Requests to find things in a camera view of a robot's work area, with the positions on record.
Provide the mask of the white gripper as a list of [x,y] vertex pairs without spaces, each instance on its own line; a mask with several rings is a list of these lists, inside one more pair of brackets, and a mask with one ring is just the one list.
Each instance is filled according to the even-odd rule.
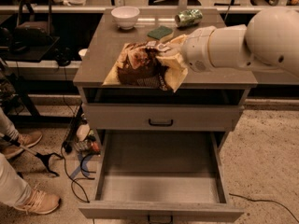
[[211,71],[213,65],[209,60],[208,42],[215,30],[215,26],[208,26],[198,28],[187,35],[181,46],[183,58],[180,53],[177,53],[173,56],[157,56],[157,60],[162,65],[176,70],[183,70],[185,68],[185,61],[194,72]]

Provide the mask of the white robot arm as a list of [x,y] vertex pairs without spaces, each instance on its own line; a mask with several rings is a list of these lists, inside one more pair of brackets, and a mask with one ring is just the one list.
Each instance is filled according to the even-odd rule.
[[195,72],[232,68],[244,71],[282,70],[299,76],[299,13],[287,7],[258,12],[247,25],[201,27],[168,42],[157,59],[169,67]]

